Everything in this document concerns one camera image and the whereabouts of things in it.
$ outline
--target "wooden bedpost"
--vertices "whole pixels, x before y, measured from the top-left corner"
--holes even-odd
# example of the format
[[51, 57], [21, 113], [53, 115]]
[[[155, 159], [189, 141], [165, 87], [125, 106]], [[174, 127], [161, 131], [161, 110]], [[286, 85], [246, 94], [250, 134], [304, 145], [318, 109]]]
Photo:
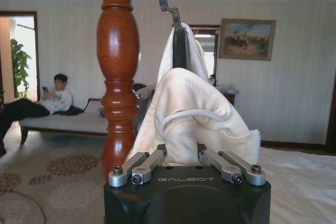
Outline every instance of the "wooden bedpost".
[[107, 91], [102, 99], [109, 120], [103, 166], [105, 179], [122, 165], [133, 146], [133, 119], [138, 112], [133, 77], [138, 65], [139, 38], [131, 0], [103, 0], [97, 31], [97, 50]]

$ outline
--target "white towel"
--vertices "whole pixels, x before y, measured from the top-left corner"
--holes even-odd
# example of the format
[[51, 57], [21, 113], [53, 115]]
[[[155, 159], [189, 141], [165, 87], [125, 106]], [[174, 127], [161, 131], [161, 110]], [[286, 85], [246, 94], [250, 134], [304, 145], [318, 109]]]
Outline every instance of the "white towel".
[[[208, 80], [208, 73], [205, 66], [204, 52], [201, 45], [197, 46], [193, 31], [191, 28], [185, 24], [181, 23], [182, 27], [185, 28], [187, 33], [189, 52], [190, 52], [190, 71], [200, 76], [203, 80]], [[173, 38], [174, 38], [173, 28], [169, 38], [167, 40], [166, 46], [161, 59], [161, 64], [159, 68], [158, 81], [156, 85], [160, 83], [162, 77], [171, 69], [173, 69]]]
[[173, 31], [162, 57], [152, 102], [128, 158], [152, 153], [165, 144], [163, 165], [198, 165], [197, 143], [215, 151], [233, 151], [256, 164], [260, 133], [250, 131], [236, 109], [211, 84], [191, 29], [188, 33], [191, 71], [172, 69]]

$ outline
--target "picture frame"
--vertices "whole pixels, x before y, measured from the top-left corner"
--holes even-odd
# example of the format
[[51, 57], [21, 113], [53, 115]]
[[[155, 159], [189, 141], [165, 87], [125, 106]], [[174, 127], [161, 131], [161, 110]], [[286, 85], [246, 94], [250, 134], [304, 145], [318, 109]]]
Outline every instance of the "picture frame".
[[222, 19], [219, 58], [271, 60], [275, 20]]

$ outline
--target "patterned rug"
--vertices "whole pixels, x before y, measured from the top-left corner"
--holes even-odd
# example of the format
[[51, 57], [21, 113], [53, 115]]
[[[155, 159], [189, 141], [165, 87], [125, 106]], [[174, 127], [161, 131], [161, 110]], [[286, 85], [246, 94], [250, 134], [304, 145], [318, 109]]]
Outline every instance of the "patterned rug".
[[31, 132], [5, 139], [0, 223], [103, 224], [103, 138]]

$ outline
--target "white cord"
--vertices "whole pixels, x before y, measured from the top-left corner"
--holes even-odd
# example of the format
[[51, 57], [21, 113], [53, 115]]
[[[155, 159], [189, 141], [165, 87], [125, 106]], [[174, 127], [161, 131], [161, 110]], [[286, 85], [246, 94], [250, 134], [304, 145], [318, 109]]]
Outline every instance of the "white cord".
[[212, 119], [214, 119], [216, 121], [219, 121], [219, 122], [225, 122], [231, 117], [232, 109], [230, 107], [228, 107], [227, 114], [225, 116], [220, 116], [220, 115], [217, 115], [217, 114], [215, 114], [213, 112], [210, 112], [210, 111], [207, 111], [207, 110], [187, 110], [187, 111], [176, 112], [175, 114], [169, 115], [161, 121], [160, 126], [159, 126], [159, 134], [160, 134], [161, 138], [164, 139], [164, 129], [165, 129], [165, 126], [169, 122], [171, 122], [175, 119], [185, 118], [187, 116], [195, 116], [195, 115], [203, 115], [203, 116], [207, 116], [207, 117], [212, 118]]

